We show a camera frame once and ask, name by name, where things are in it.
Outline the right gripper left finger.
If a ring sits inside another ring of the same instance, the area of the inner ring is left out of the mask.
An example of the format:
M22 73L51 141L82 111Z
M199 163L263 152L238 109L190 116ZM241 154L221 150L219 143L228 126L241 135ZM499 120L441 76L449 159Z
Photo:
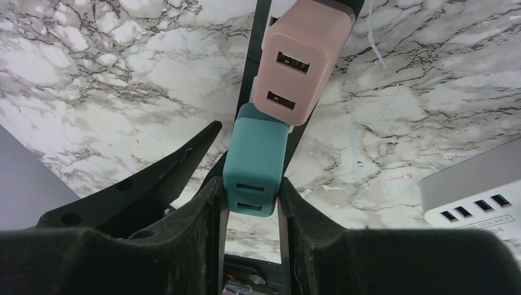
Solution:
M2 294L220 294L228 211L214 177L127 239L96 229L1 234Z

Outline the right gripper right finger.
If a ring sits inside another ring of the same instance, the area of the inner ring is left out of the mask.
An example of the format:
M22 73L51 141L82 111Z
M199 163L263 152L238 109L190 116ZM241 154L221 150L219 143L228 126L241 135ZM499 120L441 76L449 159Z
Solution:
M520 269L484 230L349 230L284 178L278 220L285 294L519 294Z

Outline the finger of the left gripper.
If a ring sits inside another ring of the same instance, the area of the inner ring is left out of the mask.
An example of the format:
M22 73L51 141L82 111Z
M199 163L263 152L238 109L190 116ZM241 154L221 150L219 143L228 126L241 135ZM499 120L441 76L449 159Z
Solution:
M177 151L97 193L44 213L36 228L89 227L126 238L176 200L222 128L213 121Z

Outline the teal usb charger plug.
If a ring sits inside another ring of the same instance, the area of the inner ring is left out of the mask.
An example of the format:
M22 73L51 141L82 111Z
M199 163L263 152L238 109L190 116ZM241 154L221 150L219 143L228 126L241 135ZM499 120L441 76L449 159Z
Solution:
M244 104L234 122L223 168L230 211L258 217L273 214L283 176L289 125Z

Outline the black power strip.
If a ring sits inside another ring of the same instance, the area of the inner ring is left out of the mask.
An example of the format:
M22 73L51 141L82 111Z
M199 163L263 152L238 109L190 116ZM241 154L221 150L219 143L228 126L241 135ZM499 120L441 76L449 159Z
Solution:
M258 1L238 105L295 126L287 168L364 1Z

